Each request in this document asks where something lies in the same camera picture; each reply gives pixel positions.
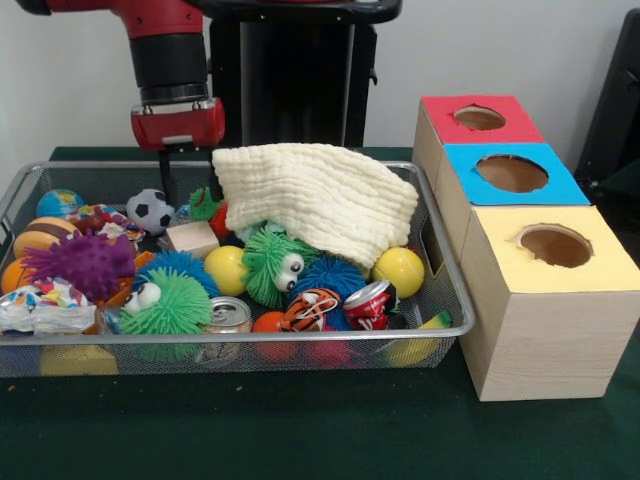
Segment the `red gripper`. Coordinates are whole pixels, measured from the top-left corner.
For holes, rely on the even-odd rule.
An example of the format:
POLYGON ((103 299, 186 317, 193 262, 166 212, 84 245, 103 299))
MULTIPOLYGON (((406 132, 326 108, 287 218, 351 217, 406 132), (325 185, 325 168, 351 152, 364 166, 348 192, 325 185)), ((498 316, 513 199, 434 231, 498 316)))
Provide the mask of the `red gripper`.
MULTIPOLYGON (((158 152, 162 186, 168 205, 175 204, 175 180, 171 173, 170 146, 213 147, 225 133, 225 111, 219 98, 194 102, 135 106, 130 114, 138 145, 158 152)), ((223 190, 213 164, 214 148, 208 148, 209 190, 213 200, 223 199, 223 190)))

